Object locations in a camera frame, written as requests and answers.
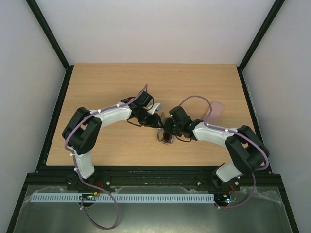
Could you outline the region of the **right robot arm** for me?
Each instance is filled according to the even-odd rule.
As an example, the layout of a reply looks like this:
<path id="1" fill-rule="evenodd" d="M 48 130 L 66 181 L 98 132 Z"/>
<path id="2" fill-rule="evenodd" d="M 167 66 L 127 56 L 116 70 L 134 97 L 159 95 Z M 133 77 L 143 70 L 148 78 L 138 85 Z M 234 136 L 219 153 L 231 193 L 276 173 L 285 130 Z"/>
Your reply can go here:
<path id="1" fill-rule="evenodd" d="M 237 129 L 224 128 L 201 119 L 192 120 L 181 106 L 177 106 L 170 110 L 164 132 L 190 140 L 207 141 L 228 150 L 231 161 L 218 167 L 212 178 L 212 185 L 217 190 L 223 190 L 235 177 L 251 175 L 269 166 L 268 149 L 246 125 Z"/>

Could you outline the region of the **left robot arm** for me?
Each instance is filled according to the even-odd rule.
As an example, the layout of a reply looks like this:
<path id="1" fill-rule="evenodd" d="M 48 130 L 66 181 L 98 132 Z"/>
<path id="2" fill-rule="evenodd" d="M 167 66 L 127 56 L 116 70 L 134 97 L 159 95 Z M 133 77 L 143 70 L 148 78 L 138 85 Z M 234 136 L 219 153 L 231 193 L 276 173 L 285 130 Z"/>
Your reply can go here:
<path id="1" fill-rule="evenodd" d="M 145 90 L 136 97 L 122 99 L 103 109 L 78 108 L 62 133 L 65 149 L 71 152 L 74 160 L 74 170 L 79 172 L 83 179 L 94 173 L 91 151 L 102 128 L 135 118 L 139 127 L 159 129 L 163 127 L 160 115 L 156 113 L 160 109 L 161 103 L 155 102 Z"/>

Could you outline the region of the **brown rectangular sunglasses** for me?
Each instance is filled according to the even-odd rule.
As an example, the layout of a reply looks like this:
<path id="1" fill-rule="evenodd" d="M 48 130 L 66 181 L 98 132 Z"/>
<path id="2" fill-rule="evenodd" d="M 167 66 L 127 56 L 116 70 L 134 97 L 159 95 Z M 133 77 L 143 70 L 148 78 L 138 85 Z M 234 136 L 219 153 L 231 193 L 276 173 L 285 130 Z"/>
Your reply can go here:
<path id="1" fill-rule="evenodd" d="M 166 120 L 167 120 L 167 118 L 165 117 L 165 114 L 162 113 L 162 114 L 160 115 L 160 118 L 161 118 L 161 121 L 162 121 L 162 123 L 163 123 L 163 125 L 164 125 L 165 122 L 166 122 Z"/>

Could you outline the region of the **pink glasses case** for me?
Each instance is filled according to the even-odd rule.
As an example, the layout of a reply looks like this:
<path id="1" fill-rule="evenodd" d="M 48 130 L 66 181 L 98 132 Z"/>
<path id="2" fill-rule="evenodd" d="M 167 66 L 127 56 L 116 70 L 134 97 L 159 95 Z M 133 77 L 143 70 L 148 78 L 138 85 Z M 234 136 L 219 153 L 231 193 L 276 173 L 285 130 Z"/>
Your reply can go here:
<path id="1" fill-rule="evenodd" d="M 208 111 L 204 117 L 204 121 L 208 124 L 216 125 L 222 114 L 222 111 L 224 110 L 224 105 L 213 101 L 211 103 L 211 108 L 211 114 Z"/>

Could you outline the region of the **brown plaid glasses case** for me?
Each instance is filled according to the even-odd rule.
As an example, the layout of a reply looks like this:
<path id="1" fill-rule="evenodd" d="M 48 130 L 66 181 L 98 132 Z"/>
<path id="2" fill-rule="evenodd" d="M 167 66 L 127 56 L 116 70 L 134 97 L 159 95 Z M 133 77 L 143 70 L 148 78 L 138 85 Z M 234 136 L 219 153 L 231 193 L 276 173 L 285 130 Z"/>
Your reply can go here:
<path id="1" fill-rule="evenodd" d="M 162 142 L 165 145 L 169 145 L 173 142 L 173 135 L 165 132 L 163 128 L 159 128 L 157 130 L 157 139 L 159 142 Z"/>

